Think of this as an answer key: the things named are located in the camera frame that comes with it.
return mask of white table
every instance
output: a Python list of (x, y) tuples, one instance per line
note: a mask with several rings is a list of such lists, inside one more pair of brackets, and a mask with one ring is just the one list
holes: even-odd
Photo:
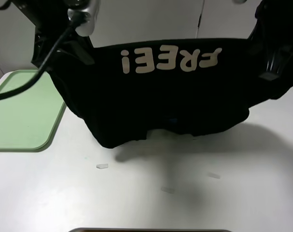
[(47, 150), (0, 153), (0, 232), (81, 227), (293, 232), (293, 88), (195, 140), (155, 131), (105, 149), (66, 109)]

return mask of light green tray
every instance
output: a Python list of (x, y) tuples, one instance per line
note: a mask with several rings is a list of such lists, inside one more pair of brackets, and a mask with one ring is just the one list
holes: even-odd
[[(35, 70), (11, 73), (1, 84), (0, 93), (15, 89), (30, 80)], [(52, 142), (66, 106), (49, 76), (27, 91), (0, 101), (0, 151), (35, 152)]]

